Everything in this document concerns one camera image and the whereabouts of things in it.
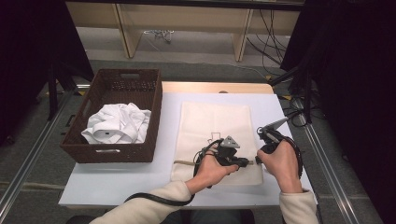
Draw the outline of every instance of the wicker basket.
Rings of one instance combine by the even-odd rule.
[[[102,69],[92,81],[61,148],[76,162],[151,162],[160,125],[163,85],[158,69]],[[81,132],[103,105],[134,103],[151,111],[146,140],[138,144],[88,144]]]

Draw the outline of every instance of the person's hand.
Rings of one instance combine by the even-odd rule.
[[[298,176],[298,162],[293,147],[285,140],[272,154],[262,150],[257,155],[265,164],[267,171],[276,178],[280,190],[284,193],[301,193],[303,188]]]
[[[213,156],[213,152],[207,151],[201,161],[196,176],[186,182],[186,186],[191,194],[195,194],[206,187],[218,184],[221,179],[238,170],[237,165],[222,166]]]

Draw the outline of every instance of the white fabric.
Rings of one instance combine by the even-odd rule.
[[[254,140],[248,105],[218,105],[183,102],[177,136],[175,161],[193,161],[194,155],[209,145],[208,139],[217,140],[230,135],[240,146],[236,157],[255,161],[257,147]],[[173,181],[192,178],[193,166],[175,163]],[[254,162],[246,168],[225,176],[223,185],[259,185],[262,183],[262,166]]]
[[[104,105],[90,116],[87,129],[81,134],[89,144],[143,143],[150,115],[151,111],[140,110],[132,103]]]

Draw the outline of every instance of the sleeve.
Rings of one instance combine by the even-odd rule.
[[[303,193],[280,193],[280,210],[286,223],[318,223],[317,205],[310,190]]]
[[[163,188],[155,189],[151,194],[175,201],[187,201],[191,194],[183,181],[175,181]],[[98,217],[91,224],[161,223],[170,213],[180,207],[154,201],[135,198]]]

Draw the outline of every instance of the aluminum rail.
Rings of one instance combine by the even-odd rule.
[[[52,120],[48,120],[45,127],[41,131],[41,134],[38,136],[35,144],[33,145],[32,149],[30,150],[29,154],[27,155],[25,161],[23,162],[22,166],[18,170],[17,174],[14,176],[13,180],[9,184],[6,192],[4,193],[2,199],[0,200],[0,223],[3,223],[5,220],[7,213],[11,209],[12,204],[14,204],[18,194],[21,191],[21,187],[32,171],[35,163],[38,160],[41,152],[43,151],[44,147],[46,146],[50,135],[56,124],[58,123],[58,118],[60,117],[62,111],[66,103],[70,100],[71,96],[73,95],[73,91],[66,91],[59,103],[59,109],[57,113],[54,115]]]
[[[297,107],[303,108],[303,104],[298,101]],[[305,117],[303,114],[300,115],[300,120],[302,123],[306,123]],[[352,203],[347,197],[345,190],[343,189],[337,174],[335,173],[334,169],[332,168],[332,164],[329,161],[329,158],[326,155],[326,151],[324,150],[322,144],[318,139],[318,135],[315,132],[315,129],[311,123],[308,123],[304,127],[305,133],[308,136],[309,142],[314,149],[314,152],[318,158],[318,162],[320,167],[323,171],[323,174],[326,177],[327,182],[329,183],[329,187],[332,191],[332,195],[336,200],[338,207],[344,217],[346,223],[351,224],[358,224],[360,223],[358,217],[353,209]]]

